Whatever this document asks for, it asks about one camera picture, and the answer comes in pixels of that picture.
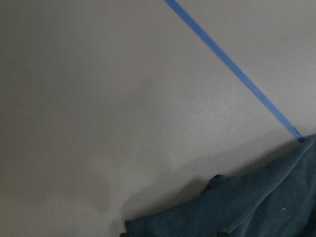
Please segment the blue tape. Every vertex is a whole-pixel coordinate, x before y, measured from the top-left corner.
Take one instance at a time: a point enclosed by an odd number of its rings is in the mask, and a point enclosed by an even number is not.
[[[195,20],[175,0],[165,0],[167,4],[182,18],[184,22],[206,43],[206,45],[226,64],[226,66],[248,87],[248,89],[267,107],[267,109],[283,124],[283,126],[300,143],[305,138],[296,130],[291,122],[262,93],[249,77],[229,58],[217,43],[195,22]]]

